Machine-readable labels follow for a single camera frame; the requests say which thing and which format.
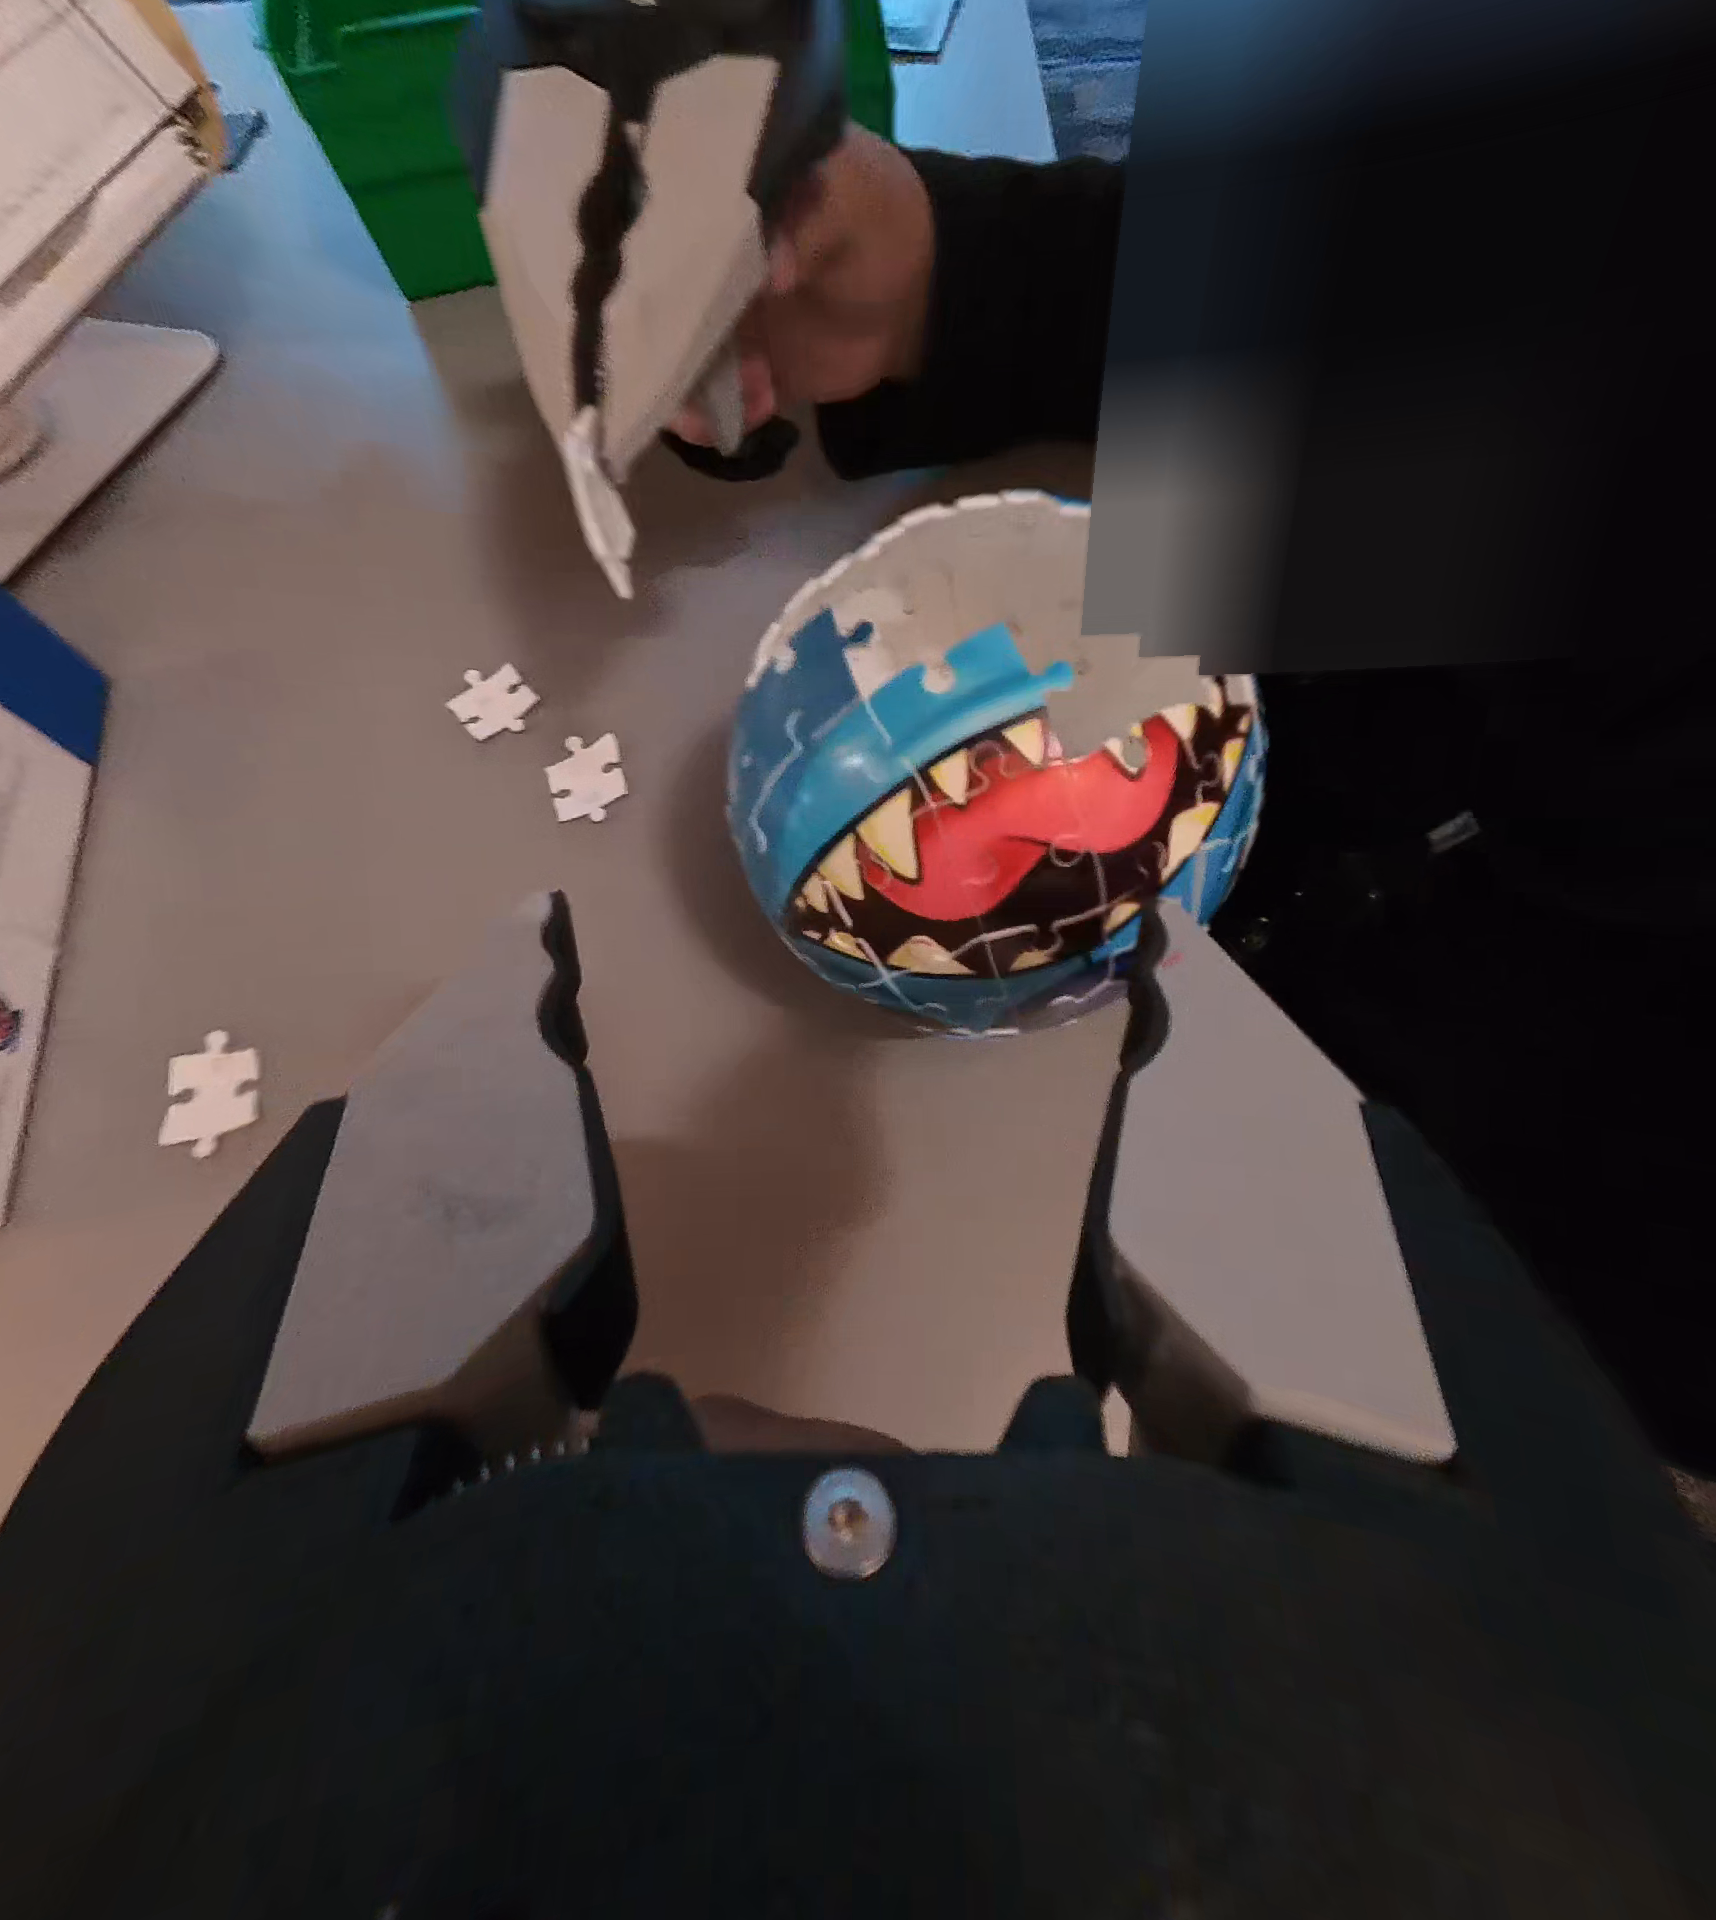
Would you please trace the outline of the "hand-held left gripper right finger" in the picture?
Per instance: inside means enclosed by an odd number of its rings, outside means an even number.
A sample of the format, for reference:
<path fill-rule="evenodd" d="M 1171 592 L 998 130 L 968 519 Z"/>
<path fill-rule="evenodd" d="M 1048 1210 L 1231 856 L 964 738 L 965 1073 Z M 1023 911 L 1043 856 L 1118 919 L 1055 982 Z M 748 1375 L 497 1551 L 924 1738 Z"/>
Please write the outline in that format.
<path fill-rule="evenodd" d="M 1257 1424 L 1408 1463 L 1457 1443 L 1361 1099 L 1181 908 L 1141 919 L 1067 1339 L 1129 1448 Z"/>

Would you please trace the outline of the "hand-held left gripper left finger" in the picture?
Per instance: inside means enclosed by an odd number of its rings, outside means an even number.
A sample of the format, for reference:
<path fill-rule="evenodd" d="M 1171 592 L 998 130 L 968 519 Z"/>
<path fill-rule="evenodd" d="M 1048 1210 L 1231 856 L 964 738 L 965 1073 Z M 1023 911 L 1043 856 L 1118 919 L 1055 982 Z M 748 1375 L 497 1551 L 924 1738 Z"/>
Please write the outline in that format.
<path fill-rule="evenodd" d="M 541 892 L 349 1088 L 253 1446 L 588 1443 L 639 1302 L 579 994 L 569 901 Z"/>

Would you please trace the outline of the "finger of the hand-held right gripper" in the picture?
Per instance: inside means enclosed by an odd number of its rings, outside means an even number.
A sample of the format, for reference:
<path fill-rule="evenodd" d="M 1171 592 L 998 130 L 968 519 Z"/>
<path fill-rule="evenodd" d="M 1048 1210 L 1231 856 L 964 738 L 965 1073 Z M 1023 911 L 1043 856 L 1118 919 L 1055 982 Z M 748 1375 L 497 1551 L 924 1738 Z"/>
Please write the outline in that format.
<path fill-rule="evenodd" d="M 599 458 L 636 458 L 697 406 L 725 451 L 745 430 L 740 325 L 766 280 L 750 189 L 771 59 L 706 59 L 661 83 L 640 133 L 643 200 L 601 306 Z"/>
<path fill-rule="evenodd" d="M 605 158 L 609 99 L 563 67 L 527 67 L 501 79 L 480 227 L 536 410 L 562 441 L 581 409 L 574 344 L 583 266 L 579 212 Z M 645 285 L 630 275 L 629 240 L 604 249 L 619 275 L 589 296 L 589 403 L 605 445 L 647 438 Z"/>

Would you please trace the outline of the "single white puzzle piece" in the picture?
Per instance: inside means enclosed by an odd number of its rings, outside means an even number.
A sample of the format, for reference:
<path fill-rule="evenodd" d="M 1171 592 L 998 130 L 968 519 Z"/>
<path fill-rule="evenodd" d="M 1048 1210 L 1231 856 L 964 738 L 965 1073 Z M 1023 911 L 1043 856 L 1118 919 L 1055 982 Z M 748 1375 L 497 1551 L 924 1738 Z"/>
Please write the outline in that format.
<path fill-rule="evenodd" d="M 611 595 L 629 602 L 634 526 L 601 462 L 598 430 L 598 410 L 586 405 L 572 416 L 558 451 L 583 548 Z"/>

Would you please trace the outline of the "blue puzzle ball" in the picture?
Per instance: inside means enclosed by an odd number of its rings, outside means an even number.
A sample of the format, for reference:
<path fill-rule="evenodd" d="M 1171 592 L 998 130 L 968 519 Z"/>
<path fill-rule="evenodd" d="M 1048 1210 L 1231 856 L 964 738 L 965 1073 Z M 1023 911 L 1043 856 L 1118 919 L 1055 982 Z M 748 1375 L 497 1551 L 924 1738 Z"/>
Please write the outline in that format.
<path fill-rule="evenodd" d="M 750 896 L 848 1000 L 955 1036 L 1079 1020 L 1141 919 L 1199 925 L 1257 836 L 1269 732 L 1248 674 L 1072 753 L 1088 506 L 965 496 L 901 516 L 759 638 L 725 816 Z"/>

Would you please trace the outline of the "person's right forearm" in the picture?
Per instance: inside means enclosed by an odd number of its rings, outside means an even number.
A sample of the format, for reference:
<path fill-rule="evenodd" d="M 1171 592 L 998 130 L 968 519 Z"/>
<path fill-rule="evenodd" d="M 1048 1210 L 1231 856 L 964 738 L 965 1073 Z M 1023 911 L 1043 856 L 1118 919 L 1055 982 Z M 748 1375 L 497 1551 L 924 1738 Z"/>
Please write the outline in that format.
<path fill-rule="evenodd" d="M 1121 159 L 907 152 L 935 219 L 917 371 L 819 406 L 845 480 L 1095 445 L 1126 209 Z"/>

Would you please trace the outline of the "person's right hand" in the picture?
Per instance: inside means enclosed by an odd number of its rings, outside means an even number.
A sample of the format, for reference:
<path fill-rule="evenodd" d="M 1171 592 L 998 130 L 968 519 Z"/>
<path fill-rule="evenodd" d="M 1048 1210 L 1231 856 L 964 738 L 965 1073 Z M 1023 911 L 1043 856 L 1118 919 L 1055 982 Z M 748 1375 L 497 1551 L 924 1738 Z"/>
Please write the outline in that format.
<path fill-rule="evenodd" d="M 847 125 L 785 200 L 738 328 L 745 429 L 912 379 L 935 254 L 933 205 L 910 155 Z"/>

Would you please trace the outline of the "green plastic bin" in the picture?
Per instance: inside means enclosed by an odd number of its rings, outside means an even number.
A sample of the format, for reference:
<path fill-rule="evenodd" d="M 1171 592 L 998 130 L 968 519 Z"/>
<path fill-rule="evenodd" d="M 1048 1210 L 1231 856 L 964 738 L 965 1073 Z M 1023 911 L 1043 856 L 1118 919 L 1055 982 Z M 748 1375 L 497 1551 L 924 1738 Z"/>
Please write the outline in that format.
<path fill-rule="evenodd" d="M 389 275 L 410 302 L 495 280 L 455 138 L 451 72 L 479 4 L 257 4 L 296 112 L 316 133 Z M 848 122 L 893 132 L 879 4 L 841 4 Z"/>

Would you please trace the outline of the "person's black clothing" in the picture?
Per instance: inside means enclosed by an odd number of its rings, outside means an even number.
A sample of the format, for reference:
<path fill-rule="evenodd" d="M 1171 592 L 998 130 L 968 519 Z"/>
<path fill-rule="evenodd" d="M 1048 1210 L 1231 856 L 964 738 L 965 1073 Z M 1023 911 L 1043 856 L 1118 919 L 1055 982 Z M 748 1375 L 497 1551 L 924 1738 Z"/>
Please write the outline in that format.
<path fill-rule="evenodd" d="M 1259 678 L 1212 934 L 1716 1482 L 1716 654 Z"/>

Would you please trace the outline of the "wooden document stand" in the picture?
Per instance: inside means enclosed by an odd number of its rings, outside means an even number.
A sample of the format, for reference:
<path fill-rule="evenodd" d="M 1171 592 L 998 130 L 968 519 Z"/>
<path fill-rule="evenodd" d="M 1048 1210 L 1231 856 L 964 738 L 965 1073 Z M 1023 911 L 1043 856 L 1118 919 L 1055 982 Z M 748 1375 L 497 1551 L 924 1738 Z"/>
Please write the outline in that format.
<path fill-rule="evenodd" d="M 228 132 L 212 95 L 225 154 L 197 191 L 225 170 L 230 158 Z M 216 371 L 219 352 L 207 335 L 103 319 L 94 312 L 174 217 L 0 403 L 0 580 L 27 564 Z"/>

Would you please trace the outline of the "printed instruction sheet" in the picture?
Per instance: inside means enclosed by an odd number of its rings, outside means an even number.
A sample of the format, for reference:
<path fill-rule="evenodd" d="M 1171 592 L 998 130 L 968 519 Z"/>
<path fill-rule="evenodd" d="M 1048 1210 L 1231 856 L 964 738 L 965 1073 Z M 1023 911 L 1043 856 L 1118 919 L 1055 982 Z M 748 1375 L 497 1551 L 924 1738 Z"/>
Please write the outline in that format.
<path fill-rule="evenodd" d="M 0 2 L 0 403 L 223 154 L 168 4 Z"/>

